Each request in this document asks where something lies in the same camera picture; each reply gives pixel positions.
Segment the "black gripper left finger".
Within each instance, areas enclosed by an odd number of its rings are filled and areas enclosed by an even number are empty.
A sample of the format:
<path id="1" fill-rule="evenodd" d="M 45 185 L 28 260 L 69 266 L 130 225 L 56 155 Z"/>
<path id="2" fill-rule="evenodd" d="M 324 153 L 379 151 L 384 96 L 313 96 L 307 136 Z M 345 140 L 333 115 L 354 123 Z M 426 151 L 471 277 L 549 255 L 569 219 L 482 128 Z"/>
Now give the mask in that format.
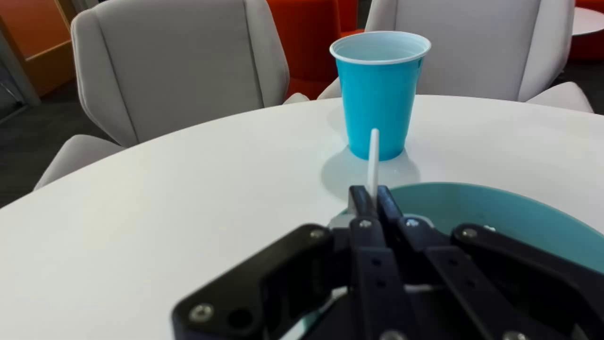
<path id="1" fill-rule="evenodd" d="M 352 315 L 360 340 L 407 340 L 405 296 L 379 208 L 362 185 L 348 189 Z"/>

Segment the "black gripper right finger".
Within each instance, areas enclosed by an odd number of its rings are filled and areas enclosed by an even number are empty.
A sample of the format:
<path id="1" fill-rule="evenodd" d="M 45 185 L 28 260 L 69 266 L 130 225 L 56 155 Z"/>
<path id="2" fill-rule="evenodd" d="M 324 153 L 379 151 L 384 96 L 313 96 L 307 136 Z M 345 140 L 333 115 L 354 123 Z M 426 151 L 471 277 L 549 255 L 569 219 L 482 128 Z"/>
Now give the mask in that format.
<path id="1" fill-rule="evenodd" d="M 386 187 L 377 189 L 377 211 L 386 240 L 403 251 L 401 266 L 435 283 L 432 293 L 411 296 L 418 330 L 428 340 L 539 340 L 547 327 L 515 310 L 467 253 L 430 225 L 411 219 Z"/>

